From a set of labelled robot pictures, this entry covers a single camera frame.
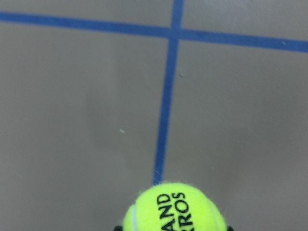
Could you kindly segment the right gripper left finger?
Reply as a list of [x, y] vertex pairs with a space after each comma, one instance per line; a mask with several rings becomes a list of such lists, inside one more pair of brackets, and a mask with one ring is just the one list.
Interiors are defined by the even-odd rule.
[[123, 227], [122, 226], [115, 226], [114, 231], [123, 231]]

